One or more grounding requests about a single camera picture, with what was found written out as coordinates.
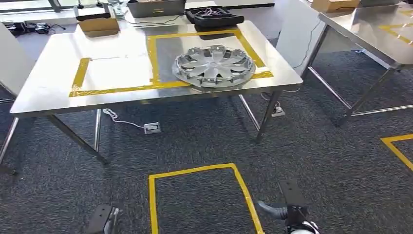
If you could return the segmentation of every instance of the black tray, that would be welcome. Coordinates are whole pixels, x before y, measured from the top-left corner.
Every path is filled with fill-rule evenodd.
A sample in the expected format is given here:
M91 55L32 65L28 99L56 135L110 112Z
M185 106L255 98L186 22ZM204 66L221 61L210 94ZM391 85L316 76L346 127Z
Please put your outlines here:
M200 11L205 11L211 8L213 11L220 12L219 15L200 16L196 15ZM244 22L244 16L237 16L231 14L226 8L222 6L198 7L187 9L185 12L188 20L201 27L223 27L232 26Z

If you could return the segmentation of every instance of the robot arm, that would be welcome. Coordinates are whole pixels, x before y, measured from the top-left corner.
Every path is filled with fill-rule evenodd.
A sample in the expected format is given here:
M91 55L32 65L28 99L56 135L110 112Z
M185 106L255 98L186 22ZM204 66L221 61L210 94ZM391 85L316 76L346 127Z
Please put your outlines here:
M319 234L318 226L308 221L307 206L295 180L279 182L280 190L285 197L286 206L274 208L259 201L258 205L276 219L285 220L286 234Z

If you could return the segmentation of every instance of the wire bundle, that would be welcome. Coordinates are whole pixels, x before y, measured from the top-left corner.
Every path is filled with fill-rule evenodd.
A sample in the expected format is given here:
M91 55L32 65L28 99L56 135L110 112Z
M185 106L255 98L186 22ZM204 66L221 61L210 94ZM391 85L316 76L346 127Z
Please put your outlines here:
M195 16L215 16L215 15L220 15L221 12L219 11L214 11L212 8L208 7L205 10L198 11Z

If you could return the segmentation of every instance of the electrical cable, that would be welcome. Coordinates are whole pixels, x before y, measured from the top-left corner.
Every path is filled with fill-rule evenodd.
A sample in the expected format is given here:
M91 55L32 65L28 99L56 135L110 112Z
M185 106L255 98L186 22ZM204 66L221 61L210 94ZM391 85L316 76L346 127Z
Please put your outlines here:
M319 22L316 24L316 26L311 30L310 41L308 42L307 50L305 51L304 58L302 59L301 63L298 66L293 67L293 69L296 69L296 68L300 67L304 63L305 59L308 57L308 51L310 50L310 45L311 45L311 42L313 41L313 32L320 25L320 23L321 23L321 20L319 20Z
M298 88L297 90L283 90L284 92L290 92L290 93L295 93L298 92L301 88Z
M270 101L270 99L265 98L265 97L264 97L264 95L263 95L262 93L260 93L260 95L261 95L261 97L262 97L264 100L266 100L266 101Z
M133 126L135 126L135 127L137 127L137 128L144 128L144 127L139 126L139 125L134 124L134 123L116 120L116 119L118 118L117 114L116 114L113 110L111 110L111 109L109 109L109 108L105 108L105 109L102 109L102 110L103 110L103 113L105 113L105 114L107 114L107 115L109 115L109 116L111 117L111 119L112 119L113 122L116 122L116 123L127 123L127 124L133 125Z
M163 25L163 24L169 23L169 22L171 22L171 21L177 20L179 17L180 17L180 16L177 16L176 18L167 20L167 21L165 21L165 22L163 22L163 23L156 23L156 22L138 22L138 23L132 23L132 22L129 22L128 20L126 20L125 18L121 18L121 19L124 20L124 21L126 21L126 22L128 22L128 23L130 23L130 24L151 23L151 24L156 24L156 25Z
M55 26L59 26L61 29L66 30L66 28L63 27L63 26L60 25L60 24L53 24L52 26L49 26L49 27L50 27L50 28L53 28L53 27L55 27Z
M205 10L198 11L194 16L215 16L215 15L220 15L221 12L219 11L214 11L212 8L208 7Z

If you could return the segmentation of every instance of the white cable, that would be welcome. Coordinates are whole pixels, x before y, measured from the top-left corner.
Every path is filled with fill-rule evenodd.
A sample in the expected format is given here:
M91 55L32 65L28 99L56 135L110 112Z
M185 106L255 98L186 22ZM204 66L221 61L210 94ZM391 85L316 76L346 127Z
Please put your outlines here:
M214 11L210 7L208 7L205 10L198 11L194 16L213 16L213 15L220 15L221 12Z
M135 127L137 127L137 128L144 128L144 127L139 126L139 125L134 124L134 123L129 123L129 122L126 122L126 121L116 120L116 119L118 118L117 114L116 114L113 110L111 110L111 109L109 109L109 108L103 109L103 113L109 115L109 116L111 117L111 119L113 120L113 122L116 122L116 123L127 123L127 124L133 125L133 126L135 126Z
M308 57L308 51L310 50L310 45L311 45L311 42L313 41L313 32L320 25L320 23L321 23L321 20L319 20L319 22L316 24L316 26L311 30L310 40L308 41L307 50L305 51L304 58L302 58L301 63L298 66L293 67L293 69L296 69L296 68L300 67L304 63L305 59Z
M270 101L270 99L265 98L262 93L261 93L261 97L262 97L264 100L266 100L266 101Z
M294 93L294 92L298 92L300 90L300 88L298 88L297 90L283 90L284 92L290 92L290 93Z

